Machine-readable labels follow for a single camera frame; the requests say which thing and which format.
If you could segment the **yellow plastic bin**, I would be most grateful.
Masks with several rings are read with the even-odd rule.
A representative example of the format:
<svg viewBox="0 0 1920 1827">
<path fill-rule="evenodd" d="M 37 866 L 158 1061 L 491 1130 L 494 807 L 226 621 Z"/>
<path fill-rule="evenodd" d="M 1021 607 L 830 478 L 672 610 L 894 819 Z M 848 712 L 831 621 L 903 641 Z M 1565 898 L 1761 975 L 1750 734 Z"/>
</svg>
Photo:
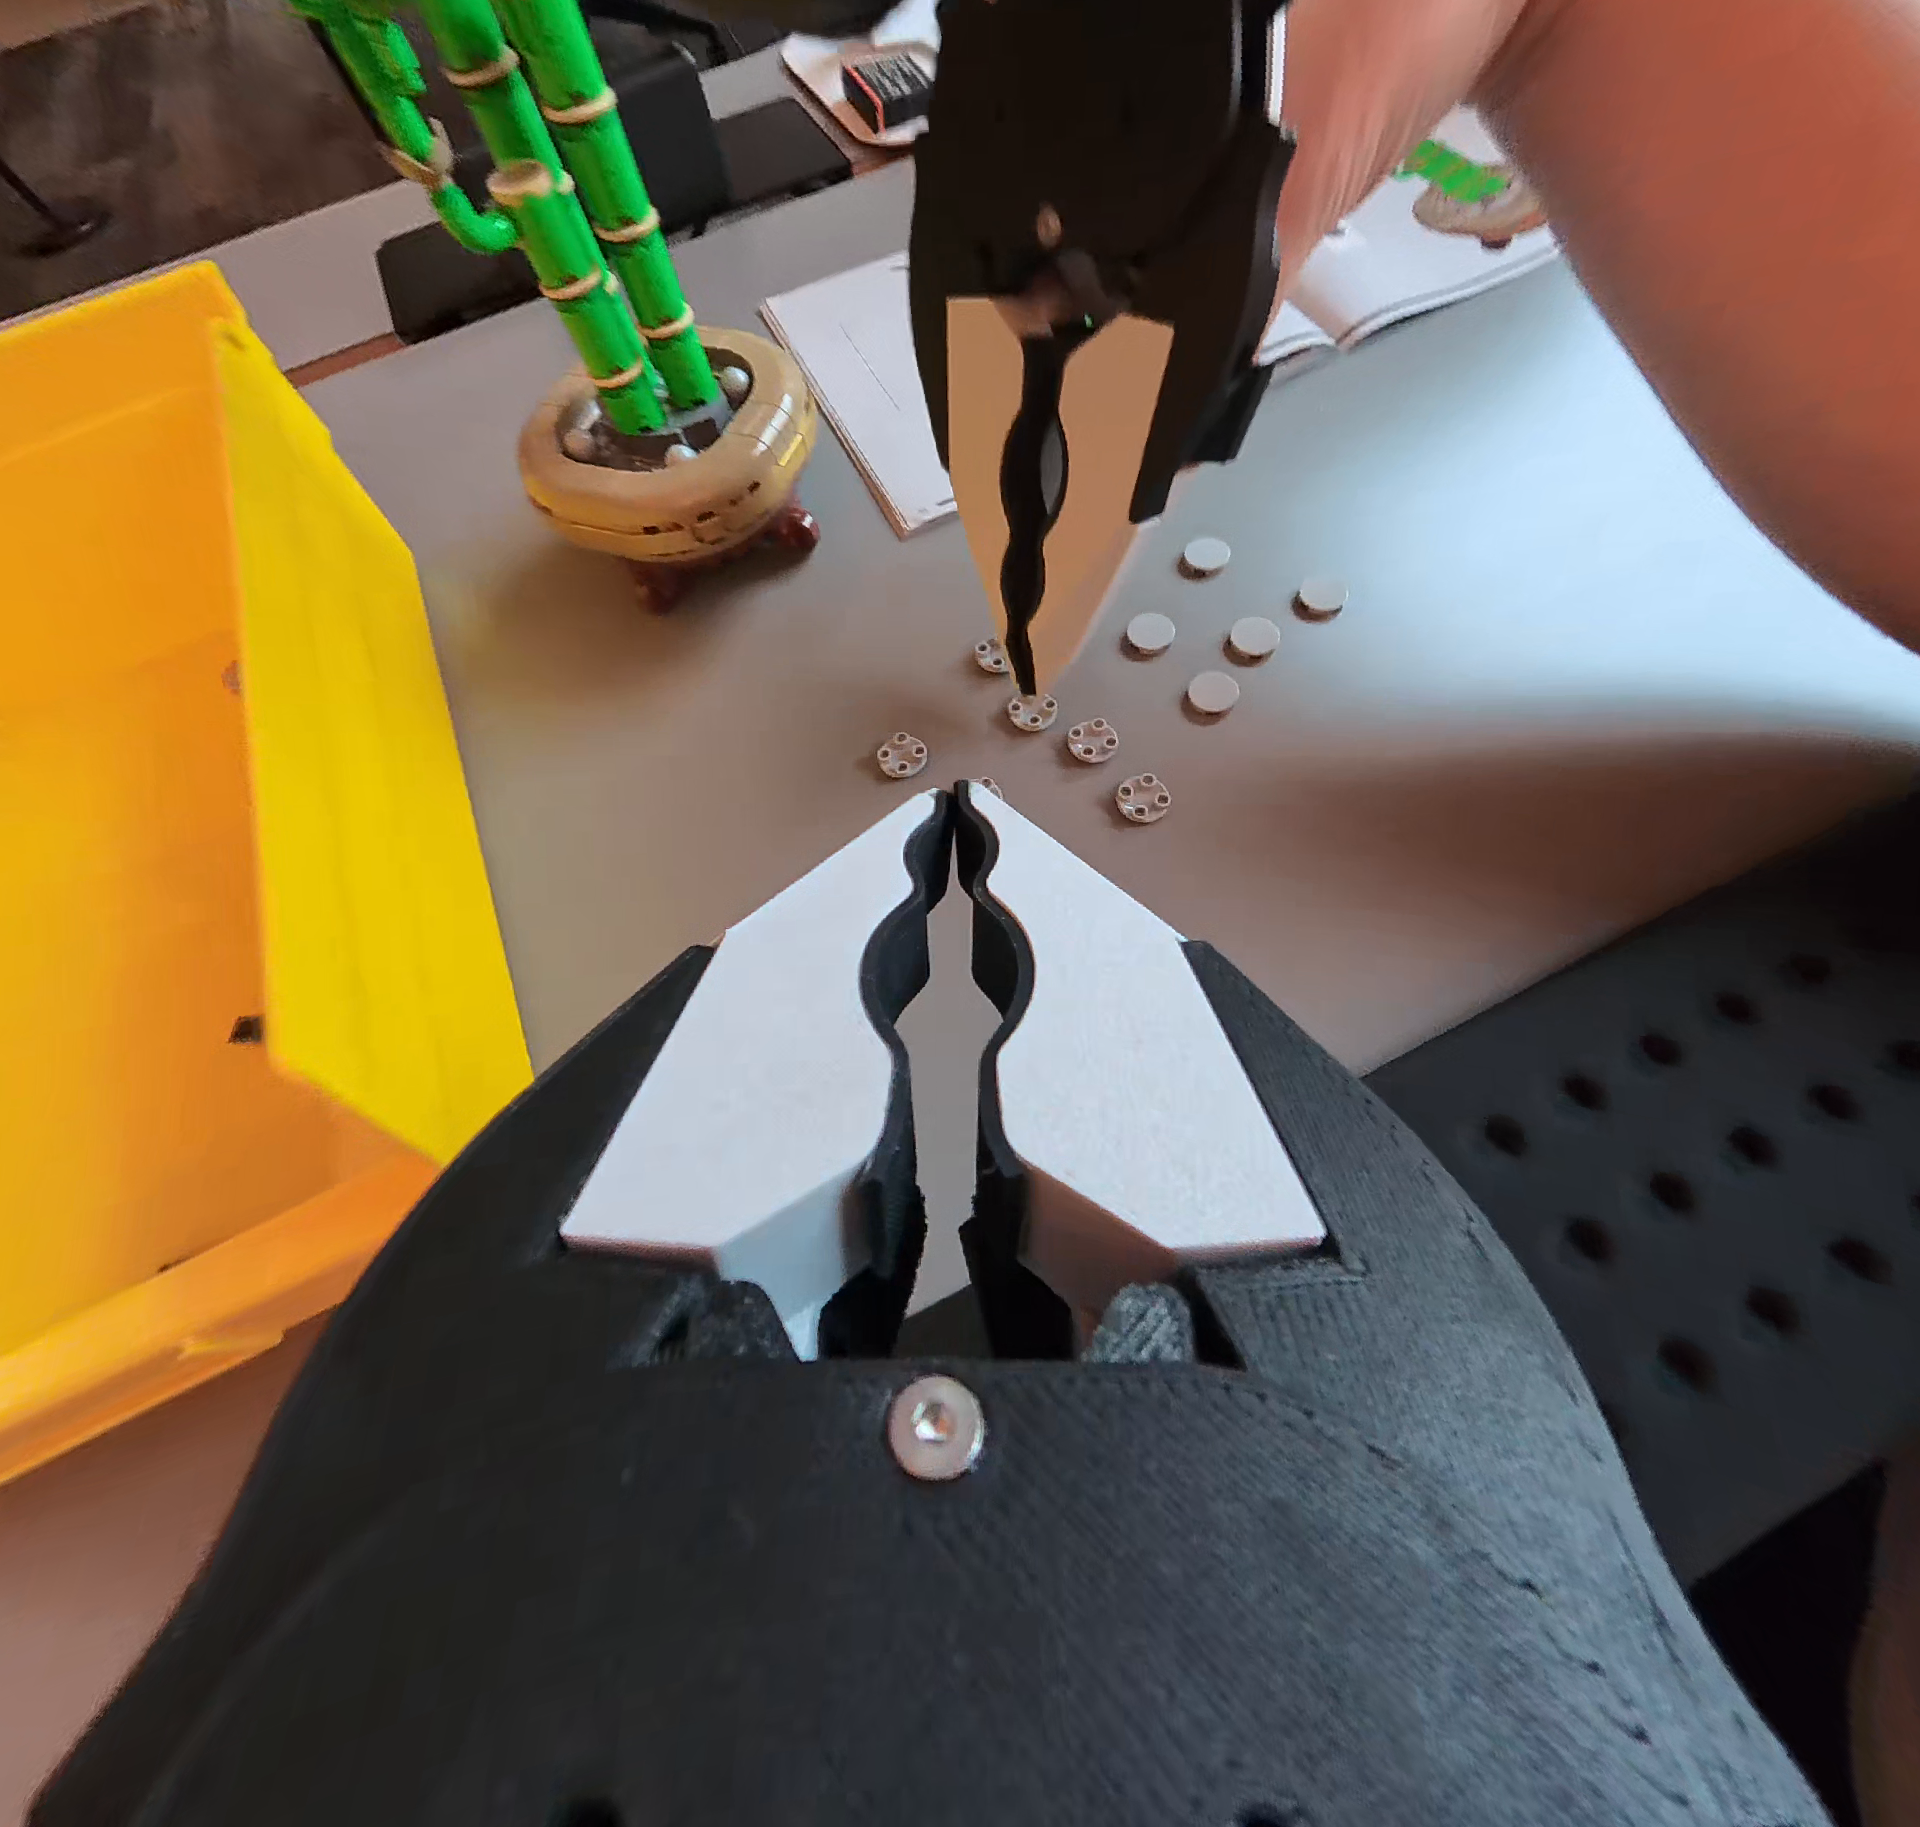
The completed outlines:
<svg viewBox="0 0 1920 1827">
<path fill-rule="evenodd" d="M 11 1483 L 339 1304 L 531 1062 L 413 556 L 228 279 L 2 403 Z"/>
</svg>

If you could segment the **lego instruction booklet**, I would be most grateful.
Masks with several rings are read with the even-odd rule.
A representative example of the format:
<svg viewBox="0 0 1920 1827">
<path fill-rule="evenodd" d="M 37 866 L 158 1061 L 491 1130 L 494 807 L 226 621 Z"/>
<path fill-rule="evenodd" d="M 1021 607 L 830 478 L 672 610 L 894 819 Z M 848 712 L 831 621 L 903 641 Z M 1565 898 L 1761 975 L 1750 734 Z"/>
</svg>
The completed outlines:
<svg viewBox="0 0 1920 1827">
<path fill-rule="evenodd" d="M 1306 264 L 1257 352 L 1286 368 L 1543 269 L 1546 205 L 1474 111 L 1450 111 Z M 954 515 L 909 324 L 907 257 L 880 257 L 762 302 L 821 414 L 907 541 Z"/>
</svg>

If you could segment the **green lego bamboo plant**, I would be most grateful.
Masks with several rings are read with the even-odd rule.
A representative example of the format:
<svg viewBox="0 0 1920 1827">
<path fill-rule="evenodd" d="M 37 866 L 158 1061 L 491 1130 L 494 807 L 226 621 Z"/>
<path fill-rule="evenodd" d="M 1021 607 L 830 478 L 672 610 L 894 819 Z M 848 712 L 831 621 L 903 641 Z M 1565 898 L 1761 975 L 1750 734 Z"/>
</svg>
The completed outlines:
<svg viewBox="0 0 1920 1827">
<path fill-rule="evenodd" d="M 379 151 L 470 255 L 519 255 L 578 368 L 519 438 L 530 504 L 657 610 L 761 545 L 807 554 L 818 414 L 799 366 L 697 322 L 584 0 L 284 0 Z"/>
</svg>

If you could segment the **small black red box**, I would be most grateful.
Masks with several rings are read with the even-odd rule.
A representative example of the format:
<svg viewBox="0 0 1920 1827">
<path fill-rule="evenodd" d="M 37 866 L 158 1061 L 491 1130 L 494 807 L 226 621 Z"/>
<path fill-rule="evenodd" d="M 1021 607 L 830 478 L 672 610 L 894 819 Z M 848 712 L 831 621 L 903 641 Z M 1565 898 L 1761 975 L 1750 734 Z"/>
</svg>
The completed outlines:
<svg viewBox="0 0 1920 1827">
<path fill-rule="evenodd" d="M 839 102 L 852 133 L 883 151 L 909 147 L 928 123 L 937 64 L 937 49 L 924 41 L 844 51 Z"/>
</svg>

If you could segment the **person's right hand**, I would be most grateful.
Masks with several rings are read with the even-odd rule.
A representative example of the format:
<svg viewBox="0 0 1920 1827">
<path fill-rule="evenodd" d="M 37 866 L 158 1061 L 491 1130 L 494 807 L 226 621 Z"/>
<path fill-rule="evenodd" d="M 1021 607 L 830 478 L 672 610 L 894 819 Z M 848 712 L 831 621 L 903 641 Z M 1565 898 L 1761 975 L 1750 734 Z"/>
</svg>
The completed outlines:
<svg viewBox="0 0 1920 1827">
<path fill-rule="evenodd" d="M 1284 288 L 1427 128 L 1468 100 L 1531 0 L 1293 0 L 1284 127 L 1296 153 L 1278 240 Z"/>
</svg>

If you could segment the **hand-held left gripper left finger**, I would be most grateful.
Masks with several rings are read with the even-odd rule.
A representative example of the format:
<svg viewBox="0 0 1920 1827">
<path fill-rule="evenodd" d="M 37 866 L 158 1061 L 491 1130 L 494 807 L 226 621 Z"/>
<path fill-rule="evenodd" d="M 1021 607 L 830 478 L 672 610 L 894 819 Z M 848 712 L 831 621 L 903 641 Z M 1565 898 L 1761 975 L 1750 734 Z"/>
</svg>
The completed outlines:
<svg viewBox="0 0 1920 1827">
<path fill-rule="evenodd" d="M 856 1283 L 913 1283 L 898 1022 L 931 971 L 951 803 L 903 801 L 731 925 L 562 1223 L 569 1251 L 766 1294 L 799 1359 Z"/>
</svg>

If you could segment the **black perforated mat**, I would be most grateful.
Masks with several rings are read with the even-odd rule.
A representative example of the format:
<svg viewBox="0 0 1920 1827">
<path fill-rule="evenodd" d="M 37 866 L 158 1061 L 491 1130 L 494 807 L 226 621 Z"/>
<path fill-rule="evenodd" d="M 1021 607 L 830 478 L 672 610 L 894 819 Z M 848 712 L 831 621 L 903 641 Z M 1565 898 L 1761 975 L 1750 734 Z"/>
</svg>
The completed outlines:
<svg viewBox="0 0 1920 1827">
<path fill-rule="evenodd" d="M 1523 1265 L 1681 1579 L 1915 1431 L 1915 799 L 1367 1084 Z"/>
</svg>

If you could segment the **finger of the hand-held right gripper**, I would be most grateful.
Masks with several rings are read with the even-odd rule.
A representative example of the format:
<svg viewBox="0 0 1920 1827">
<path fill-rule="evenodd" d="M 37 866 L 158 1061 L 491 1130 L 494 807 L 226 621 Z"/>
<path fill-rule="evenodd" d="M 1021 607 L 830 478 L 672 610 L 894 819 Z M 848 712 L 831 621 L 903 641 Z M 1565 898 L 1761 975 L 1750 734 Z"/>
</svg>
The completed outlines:
<svg viewBox="0 0 1920 1827">
<path fill-rule="evenodd" d="M 979 297 L 947 302 L 946 335 L 947 478 L 1015 688 L 1039 695 L 1043 337 Z"/>
<path fill-rule="evenodd" d="M 1028 643 L 1039 692 L 1057 692 L 1089 641 L 1133 550 L 1139 468 L 1173 331 L 1121 315 L 1064 362 L 1064 478 L 1043 541 L 1043 600 Z"/>
</svg>

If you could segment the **group of round studded plates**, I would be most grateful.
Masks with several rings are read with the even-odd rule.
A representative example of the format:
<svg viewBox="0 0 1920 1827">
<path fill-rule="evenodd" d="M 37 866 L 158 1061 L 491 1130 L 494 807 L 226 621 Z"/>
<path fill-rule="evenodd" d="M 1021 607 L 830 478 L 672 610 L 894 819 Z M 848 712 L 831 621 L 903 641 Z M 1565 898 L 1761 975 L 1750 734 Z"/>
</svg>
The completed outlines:
<svg viewBox="0 0 1920 1827">
<path fill-rule="evenodd" d="M 998 639 L 981 639 L 973 646 L 973 664 L 979 673 L 994 682 L 1013 682 L 1012 662 L 1004 654 L 1004 647 Z M 1022 740 L 1038 740 L 1042 735 L 1059 731 L 1064 743 L 1064 757 L 1083 768 L 1099 768 L 1114 764 L 1119 757 L 1119 735 L 1117 728 L 1099 715 L 1091 715 L 1089 721 L 1073 722 L 1070 726 L 1060 726 L 1060 708 L 1054 724 L 1038 735 L 1021 735 Z M 931 765 L 931 746 L 921 735 L 916 735 L 907 728 L 889 734 L 875 751 L 875 768 L 876 773 L 891 783 L 907 783 L 924 773 Z M 1161 822 L 1169 807 L 1173 796 L 1169 786 L 1152 772 L 1137 773 L 1131 779 L 1123 779 L 1117 783 L 1113 794 L 1113 803 L 1121 821 L 1135 828 L 1150 828 Z"/>
</svg>

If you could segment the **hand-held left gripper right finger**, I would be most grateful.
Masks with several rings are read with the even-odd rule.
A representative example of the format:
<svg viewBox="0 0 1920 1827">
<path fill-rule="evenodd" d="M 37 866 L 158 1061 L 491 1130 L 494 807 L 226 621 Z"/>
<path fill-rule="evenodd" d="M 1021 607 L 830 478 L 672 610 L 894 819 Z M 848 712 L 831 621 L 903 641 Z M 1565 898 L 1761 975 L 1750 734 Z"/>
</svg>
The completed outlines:
<svg viewBox="0 0 1920 1827">
<path fill-rule="evenodd" d="M 963 1245 L 996 1359 L 1072 1359 L 1117 1294 L 1293 1262 L 1329 1228 L 1192 943 L 1010 801 L 955 790 L 981 1055 Z"/>
</svg>

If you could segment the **person's right forearm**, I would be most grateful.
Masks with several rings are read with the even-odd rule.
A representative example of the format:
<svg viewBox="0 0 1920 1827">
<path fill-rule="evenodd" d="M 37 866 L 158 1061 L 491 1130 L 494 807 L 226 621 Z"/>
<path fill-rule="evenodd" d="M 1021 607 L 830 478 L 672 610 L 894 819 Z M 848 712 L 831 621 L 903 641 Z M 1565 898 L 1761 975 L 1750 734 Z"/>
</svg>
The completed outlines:
<svg viewBox="0 0 1920 1827">
<path fill-rule="evenodd" d="M 1763 537 L 1917 647 L 1917 0 L 1474 0 L 1474 97 Z"/>
</svg>

